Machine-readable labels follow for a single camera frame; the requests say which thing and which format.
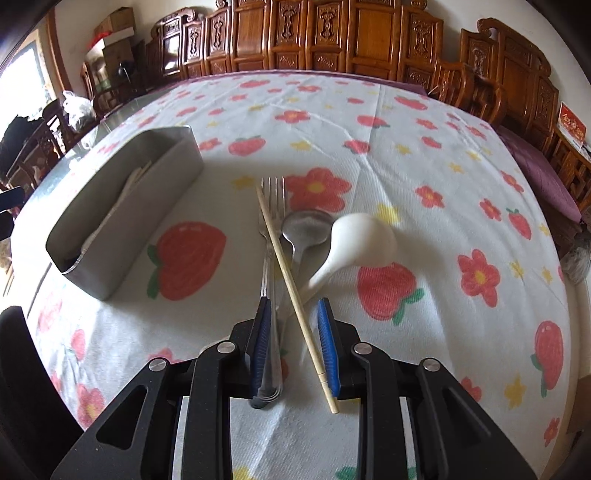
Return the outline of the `wooden chopstick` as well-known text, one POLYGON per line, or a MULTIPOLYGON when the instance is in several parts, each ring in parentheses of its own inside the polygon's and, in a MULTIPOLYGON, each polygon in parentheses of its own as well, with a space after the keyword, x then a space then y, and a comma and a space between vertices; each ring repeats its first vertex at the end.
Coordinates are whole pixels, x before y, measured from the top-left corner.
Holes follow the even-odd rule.
POLYGON ((308 353, 310 353, 311 362, 315 368, 315 373, 317 373, 318 381, 321 383, 325 400, 327 400, 331 413, 339 414, 337 400, 335 400, 335 397, 332 395, 332 391, 329 389, 328 377, 327 373, 325 373, 324 363, 322 363, 322 356, 320 353, 318 353, 317 346, 315 346, 314 336, 312 336, 310 325, 308 325, 308 320, 305 317, 304 306, 301 303, 300 294, 297 291, 297 285, 294 283, 293 275, 290 273, 290 267, 287 265, 287 259, 283 253, 283 247, 280 245, 279 236, 277 236, 276 228, 273 225, 269 201, 267 201, 264 197, 262 187, 256 185, 254 189, 256 189, 256 197, 259 201, 259 211, 263 215, 263 221, 264 224, 266 224, 267 234, 270 237, 270 243, 273 246, 273 252, 276 256, 276 261, 279 263, 284 285, 287 287, 287 294, 290 297, 290 303, 293 305, 295 317, 297 317, 298 325, 300 325, 301 334, 303 335, 304 342, 307 345, 308 353))

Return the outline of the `white ceramic soup spoon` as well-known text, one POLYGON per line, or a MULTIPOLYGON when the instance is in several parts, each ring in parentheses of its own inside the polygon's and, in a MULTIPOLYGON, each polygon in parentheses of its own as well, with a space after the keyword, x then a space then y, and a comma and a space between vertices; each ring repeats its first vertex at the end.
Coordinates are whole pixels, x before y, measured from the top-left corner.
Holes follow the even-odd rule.
POLYGON ((349 267, 382 268, 394 262, 398 242, 391 225, 367 213, 335 220, 328 257, 298 290, 301 304, 318 293, 336 272, 349 267))

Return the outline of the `silver metal spoon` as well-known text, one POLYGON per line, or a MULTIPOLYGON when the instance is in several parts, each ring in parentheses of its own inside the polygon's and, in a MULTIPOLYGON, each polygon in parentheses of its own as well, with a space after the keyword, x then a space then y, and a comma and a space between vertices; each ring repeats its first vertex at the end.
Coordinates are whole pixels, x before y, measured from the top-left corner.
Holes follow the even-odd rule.
POLYGON ((281 234, 291 246, 290 270, 294 279, 300 271, 304 253, 329 240, 334 218, 321 210, 301 210, 290 212, 283 219, 281 234))

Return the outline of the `silver metal fork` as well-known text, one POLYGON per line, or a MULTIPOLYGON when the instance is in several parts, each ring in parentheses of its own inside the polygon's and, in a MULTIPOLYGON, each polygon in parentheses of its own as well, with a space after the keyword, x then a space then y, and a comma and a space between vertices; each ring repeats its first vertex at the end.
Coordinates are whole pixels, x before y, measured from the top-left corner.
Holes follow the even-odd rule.
MULTIPOLYGON (((286 192, 284 192, 284 180, 277 177, 266 177, 260 181, 260 190, 266 199, 270 211, 273 228, 276 234, 280 233, 280 226, 286 216, 286 192)), ((262 385, 256 394, 257 408, 266 407, 280 397, 283 390, 283 371, 280 362, 280 340, 277 333, 276 321, 276 256, 274 255, 273 243, 270 241, 269 230, 264 221, 263 212, 259 211, 259 234, 266 241, 266 253, 263 258, 263 278, 260 294, 270 300, 270 338, 267 345, 266 364, 263 367, 262 385)))

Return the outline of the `floral strawberry tablecloth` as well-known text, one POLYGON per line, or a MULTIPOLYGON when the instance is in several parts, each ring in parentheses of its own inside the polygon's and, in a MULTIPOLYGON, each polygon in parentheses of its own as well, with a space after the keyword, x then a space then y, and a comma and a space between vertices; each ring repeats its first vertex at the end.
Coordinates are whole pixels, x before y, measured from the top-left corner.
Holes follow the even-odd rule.
POLYGON ((558 447, 571 379, 559 257, 535 194, 496 131, 426 96, 368 81, 259 73, 181 85, 68 153, 17 220, 17 279, 33 339, 74 421, 88 427, 150 359, 195 357, 259 303, 254 185, 286 181, 290 210, 370 214, 399 248, 322 296, 390 355, 433 356, 537 474, 558 447), (125 143, 189 126, 204 169, 99 301, 51 264, 46 239, 125 143))

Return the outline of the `metal utensil tray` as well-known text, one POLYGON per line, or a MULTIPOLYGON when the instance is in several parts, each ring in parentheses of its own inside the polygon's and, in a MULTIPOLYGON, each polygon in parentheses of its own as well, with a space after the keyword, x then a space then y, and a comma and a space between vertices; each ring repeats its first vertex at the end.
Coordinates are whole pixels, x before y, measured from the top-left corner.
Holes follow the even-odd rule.
POLYGON ((95 299, 108 299, 185 191, 204 169, 189 126, 145 130, 106 160, 65 208, 46 241, 59 272, 95 299), (87 237, 117 200, 129 174, 149 161, 151 168, 132 188, 89 249, 87 237))

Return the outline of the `white spoon in tray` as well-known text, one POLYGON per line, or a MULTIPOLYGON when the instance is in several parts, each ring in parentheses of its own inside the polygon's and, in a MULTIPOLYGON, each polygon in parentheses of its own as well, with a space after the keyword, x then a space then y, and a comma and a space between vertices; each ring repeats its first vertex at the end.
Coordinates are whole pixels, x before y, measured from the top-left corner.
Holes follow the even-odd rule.
POLYGON ((98 227, 83 242, 80 254, 84 254, 89 249, 90 245, 92 244, 96 236, 99 234, 101 229, 104 227, 107 220, 113 215, 113 213, 117 210, 117 208, 123 202, 123 200, 130 194, 132 188, 139 182, 142 176, 151 168, 151 165, 152 162, 149 161, 143 167, 137 167, 129 174, 115 203, 109 209, 105 217, 101 220, 98 227))

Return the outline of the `purple seat cushion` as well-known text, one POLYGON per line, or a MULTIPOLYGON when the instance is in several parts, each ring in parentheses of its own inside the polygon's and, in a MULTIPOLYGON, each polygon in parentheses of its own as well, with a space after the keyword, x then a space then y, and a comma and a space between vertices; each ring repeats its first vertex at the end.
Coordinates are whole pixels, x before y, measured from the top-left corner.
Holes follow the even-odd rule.
POLYGON ((575 200, 543 153, 504 126, 497 126, 495 131, 514 157, 536 196, 565 218, 579 223, 582 215, 575 200))

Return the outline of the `white plastic bag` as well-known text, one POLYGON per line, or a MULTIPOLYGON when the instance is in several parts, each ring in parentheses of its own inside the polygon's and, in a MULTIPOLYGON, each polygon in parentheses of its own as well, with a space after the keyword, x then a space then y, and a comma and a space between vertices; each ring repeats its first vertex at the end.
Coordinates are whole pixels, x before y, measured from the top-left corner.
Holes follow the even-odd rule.
POLYGON ((76 133, 81 133, 97 120, 92 102, 76 95, 73 91, 63 91, 62 108, 69 126, 76 133))

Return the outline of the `red gift box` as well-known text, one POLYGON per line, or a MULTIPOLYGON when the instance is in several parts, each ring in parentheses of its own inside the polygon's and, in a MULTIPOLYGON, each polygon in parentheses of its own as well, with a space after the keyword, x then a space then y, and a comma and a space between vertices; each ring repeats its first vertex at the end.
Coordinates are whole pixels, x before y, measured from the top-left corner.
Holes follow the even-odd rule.
POLYGON ((584 146, 587 127, 564 102, 560 104, 557 126, 573 145, 584 146))

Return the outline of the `cardboard boxes stack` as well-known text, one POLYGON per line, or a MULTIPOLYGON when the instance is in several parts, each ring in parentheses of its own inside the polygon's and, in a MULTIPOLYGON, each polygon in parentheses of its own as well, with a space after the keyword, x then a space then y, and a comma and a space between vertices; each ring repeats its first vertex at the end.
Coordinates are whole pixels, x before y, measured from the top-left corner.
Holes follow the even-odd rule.
POLYGON ((136 69, 132 45, 135 30, 131 7, 113 11, 94 29, 92 45, 85 55, 81 72, 90 98, 131 83, 136 69))

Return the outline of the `carved wooden cabinet wall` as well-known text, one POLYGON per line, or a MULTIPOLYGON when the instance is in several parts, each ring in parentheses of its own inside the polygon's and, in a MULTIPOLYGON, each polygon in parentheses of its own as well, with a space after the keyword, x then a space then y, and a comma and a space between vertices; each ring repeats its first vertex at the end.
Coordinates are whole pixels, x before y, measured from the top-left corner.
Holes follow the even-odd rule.
MULTIPOLYGON (((444 60, 443 21, 423 1, 220 1, 211 14, 179 9, 151 29, 150 82, 259 70, 349 73, 431 89, 444 60)), ((495 18, 460 35, 460 58, 500 83, 500 125, 541 151, 549 148, 558 91, 542 51, 495 18)))

